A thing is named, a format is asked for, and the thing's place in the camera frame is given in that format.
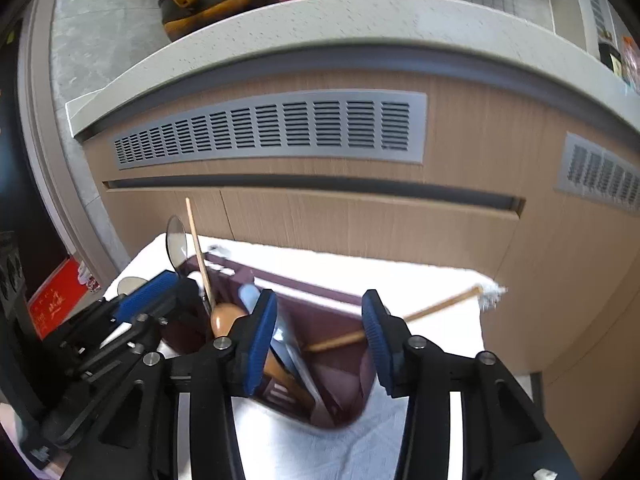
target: white cloth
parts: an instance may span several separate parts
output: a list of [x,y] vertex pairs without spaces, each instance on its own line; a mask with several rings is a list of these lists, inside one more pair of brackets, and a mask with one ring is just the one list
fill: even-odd
[[[187,235],[188,253],[194,254]],[[404,316],[480,283],[492,280],[473,270],[350,258],[312,251],[275,248],[200,237],[206,250],[218,245],[233,261],[302,282],[362,295],[375,288],[395,316]],[[164,234],[159,235],[111,283],[105,297],[116,296],[126,276],[151,279],[172,269]],[[342,306],[359,311],[357,307]],[[445,352],[473,357],[484,349],[478,301],[474,298],[431,314],[410,325]],[[189,480],[188,394],[180,396],[178,464],[180,480]],[[398,460],[406,399],[391,399],[374,383],[362,416],[349,427],[321,431],[248,399],[233,399],[238,444],[248,480],[328,480],[393,478]],[[462,415],[460,396],[452,395],[449,479],[462,477]]]

